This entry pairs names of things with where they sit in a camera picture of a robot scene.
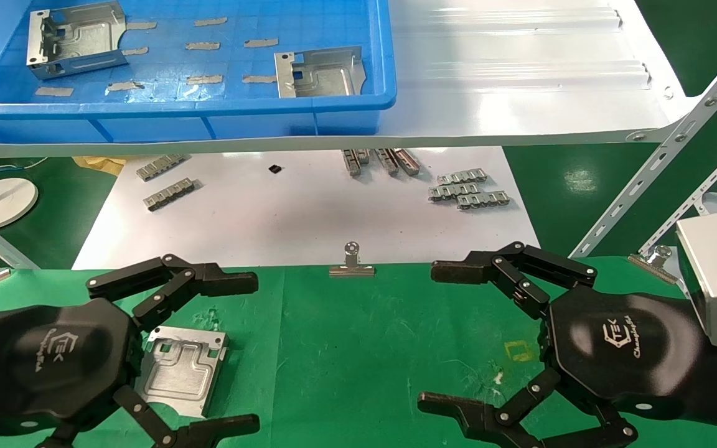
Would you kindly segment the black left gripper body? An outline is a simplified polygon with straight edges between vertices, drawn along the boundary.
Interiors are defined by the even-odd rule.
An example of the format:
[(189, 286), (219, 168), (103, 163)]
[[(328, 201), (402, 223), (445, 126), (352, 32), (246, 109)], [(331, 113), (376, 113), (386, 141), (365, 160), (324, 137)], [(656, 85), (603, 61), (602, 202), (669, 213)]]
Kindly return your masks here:
[(105, 299), (0, 311), (0, 436), (90, 431), (138, 375), (142, 337)]

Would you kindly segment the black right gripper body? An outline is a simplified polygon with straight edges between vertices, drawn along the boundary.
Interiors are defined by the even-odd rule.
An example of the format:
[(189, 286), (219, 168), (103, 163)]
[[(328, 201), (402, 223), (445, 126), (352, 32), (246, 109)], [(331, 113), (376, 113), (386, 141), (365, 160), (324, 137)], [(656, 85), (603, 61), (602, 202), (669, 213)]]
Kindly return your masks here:
[(583, 411), (717, 426), (717, 346), (690, 301), (572, 289), (550, 303), (546, 360)]

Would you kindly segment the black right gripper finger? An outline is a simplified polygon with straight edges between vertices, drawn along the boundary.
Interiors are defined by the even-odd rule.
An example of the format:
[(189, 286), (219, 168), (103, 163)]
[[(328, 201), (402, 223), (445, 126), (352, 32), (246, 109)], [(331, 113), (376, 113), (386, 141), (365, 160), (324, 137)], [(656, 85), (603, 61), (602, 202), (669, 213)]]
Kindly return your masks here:
[(612, 406), (592, 404), (598, 427), (537, 439), (522, 421), (561, 385), (561, 373), (546, 368), (501, 408), (456, 395), (421, 392), (418, 409), (454, 419), (466, 439), (500, 447), (626, 447), (637, 440), (637, 429)]
[(433, 261), (431, 279), (449, 284), (491, 283), (532, 319), (548, 317), (549, 295), (534, 284), (536, 277), (574, 289), (593, 287), (597, 272), (581, 262), (514, 241), (496, 251), (470, 251), (461, 261)]

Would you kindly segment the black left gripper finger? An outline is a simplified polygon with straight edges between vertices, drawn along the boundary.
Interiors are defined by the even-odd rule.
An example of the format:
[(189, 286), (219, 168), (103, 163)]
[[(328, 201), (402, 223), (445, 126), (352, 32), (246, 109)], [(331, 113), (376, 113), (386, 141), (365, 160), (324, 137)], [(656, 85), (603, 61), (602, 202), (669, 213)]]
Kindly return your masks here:
[(72, 447), (80, 432), (90, 431), (118, 408), (127, 412), (154, 447), (215, 447), (222, 439), (248, 436), (261, 428), (256, 414), (243, 414), (173, 430), (132, 385), (42, 386), (35, 393), (35, 420), (54, 431), (38, 446)]
[(190, 263), (168, 253), (87, 281), (92, 299), (116, 302), (151, 290), (150, 297), (132, 309), (132, 321), (151, 332), (197, 296), (230, 297), (257, 292), (256, 273), (226, 273), (215, 262)]

